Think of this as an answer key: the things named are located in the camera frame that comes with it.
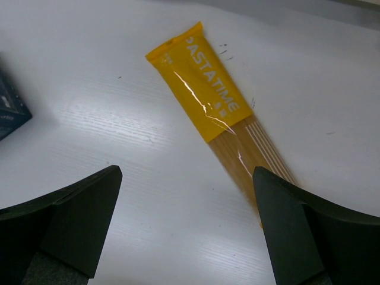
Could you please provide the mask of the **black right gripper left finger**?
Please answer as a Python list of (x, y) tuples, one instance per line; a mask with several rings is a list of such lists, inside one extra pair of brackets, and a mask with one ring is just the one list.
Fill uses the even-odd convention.
[(1, 209), (1, 284), (88, 284), (122, 182), (111, 165), (70, 186)]

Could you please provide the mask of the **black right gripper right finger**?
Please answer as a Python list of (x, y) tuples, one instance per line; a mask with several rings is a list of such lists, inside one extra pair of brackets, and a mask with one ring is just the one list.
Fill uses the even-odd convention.
[(259, 216), (277, 284), (379, 284), (379, 217), (256, 167)]

